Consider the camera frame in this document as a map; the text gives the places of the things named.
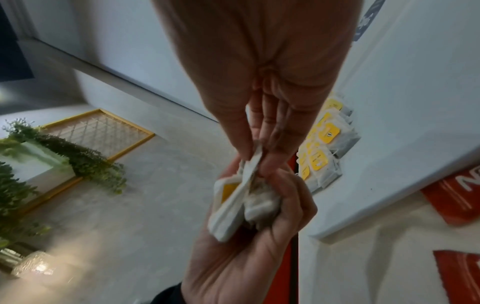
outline artificial greenery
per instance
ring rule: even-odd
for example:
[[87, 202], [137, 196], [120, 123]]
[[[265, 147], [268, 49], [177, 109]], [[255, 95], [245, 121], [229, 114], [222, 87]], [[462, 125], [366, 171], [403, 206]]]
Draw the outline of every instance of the artificial greenery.
[[117, 194], [126, 186], [123, 165], [108, 161], [99, 151], [42, 133], [40, 128], [32, 127], [25, 119], [12, 121], [4, 129], [8, 132], [7, 139], [10, 141], [38, 143], [53, 153], [68, 158], [77, 176], [96, 182]]
[[36, 195], [35, 187], [14, 178], [12, 167], [0, 161], [0, 236], [15, 239], [20, 236], [35, 236], [45, 233], [48, 227], [20, 220], [19, 210], [23, 200]]

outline crumpled packet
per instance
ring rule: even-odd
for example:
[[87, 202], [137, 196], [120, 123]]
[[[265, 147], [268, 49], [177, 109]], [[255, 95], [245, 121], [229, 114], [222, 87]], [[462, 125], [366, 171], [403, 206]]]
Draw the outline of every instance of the crumpled packet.
[[250, 161], [242, 161], [238, 172], [213, 185], [213, 206], [208, 231], [226, 242], [246, 223], [261, 230], [270, 226], [279, 213], [281, 198], [257, 176], [262, 146], [257, 145]]

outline dark sleeve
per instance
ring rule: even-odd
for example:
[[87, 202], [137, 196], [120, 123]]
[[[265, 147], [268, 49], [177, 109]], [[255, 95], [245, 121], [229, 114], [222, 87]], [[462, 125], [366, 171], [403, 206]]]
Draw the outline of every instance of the dark sleeve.
[[159, 293], [150, 304], [186, 304], [180, 286], [172, 286]]

